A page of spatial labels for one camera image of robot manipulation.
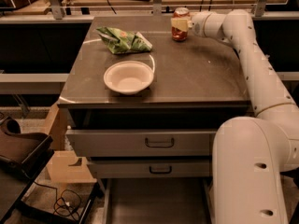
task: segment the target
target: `white bowl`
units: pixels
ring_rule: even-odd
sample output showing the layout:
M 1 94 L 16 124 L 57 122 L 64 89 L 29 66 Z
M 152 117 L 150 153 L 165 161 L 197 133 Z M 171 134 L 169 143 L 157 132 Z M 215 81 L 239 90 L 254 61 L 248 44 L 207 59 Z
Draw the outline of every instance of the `white bowl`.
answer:
M 147 64 L 126 61 L 110 66 L 104 73 L 104 82 L 111 90 L 130 95 L 146 89 L 153 77 L 154 71 Z

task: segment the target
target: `gray tabletop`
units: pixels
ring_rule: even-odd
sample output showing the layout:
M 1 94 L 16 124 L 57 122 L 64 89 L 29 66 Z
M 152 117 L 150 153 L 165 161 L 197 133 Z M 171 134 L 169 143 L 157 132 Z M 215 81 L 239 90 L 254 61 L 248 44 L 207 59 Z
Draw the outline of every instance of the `gray tabletop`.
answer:
M 140 32 L 152 44 L 152 51 L 113 55 L 95 31 L 99 26 Z M 156 66 L 152 84 L 131 96 L 111 91 L 103 80 L 112 64 L 128 60 L 148 65 L 154 61 Z M 192 32 L 184 42 L 172 40 L 170 16 L 115 16 L 94 18 L 64 85 L 59 106 L 89 108 L 247 101 L 241 66 L 231 48 Z

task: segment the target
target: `can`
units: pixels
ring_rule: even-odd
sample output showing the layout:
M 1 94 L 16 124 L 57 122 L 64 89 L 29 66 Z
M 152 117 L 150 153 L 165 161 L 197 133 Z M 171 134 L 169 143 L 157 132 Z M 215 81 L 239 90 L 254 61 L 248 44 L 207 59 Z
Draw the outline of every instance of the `can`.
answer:
M 188 20 L 191 18 L 190 12 L 186 7 L 178 7 L 174 14 L 173 18 L 187 18 Z M 178 28 L 171 27 L 172 38 L 175 41 L 184 41 L 187 39 L 188 31 L 181 31 Z

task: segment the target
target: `drawer handle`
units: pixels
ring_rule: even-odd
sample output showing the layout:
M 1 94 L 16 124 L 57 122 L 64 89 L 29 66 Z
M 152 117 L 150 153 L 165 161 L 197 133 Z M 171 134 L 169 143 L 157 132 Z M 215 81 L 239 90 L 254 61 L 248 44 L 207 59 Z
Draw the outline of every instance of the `drawer handle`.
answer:
M 165 167 L 165 168 L 152 168 L 151 166 L 149 167 L 149 172 L 152 175 L 169 175 L 172 172 L 172 166 Z
M 171 138 L 170 142 L 150 142 L 148 138 L 145 139 L 147 147 L 172 147 L 175 144 L 175 139 Z

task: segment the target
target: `drawer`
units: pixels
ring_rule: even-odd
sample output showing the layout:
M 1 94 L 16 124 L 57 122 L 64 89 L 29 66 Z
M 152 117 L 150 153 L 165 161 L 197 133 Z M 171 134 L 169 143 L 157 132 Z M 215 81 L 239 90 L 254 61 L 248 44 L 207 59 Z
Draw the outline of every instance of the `drawer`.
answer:
M 88 162 L 94 178 L 195 177 L 211 176 L 209 157 L 192 159 L 97 159 Z
M 207 185 L 199 177 L 109 179 L 101 223 L 214 223 Z
M 66 136 L 81 157 L 205 156 L 216 131 L 68 130 Z

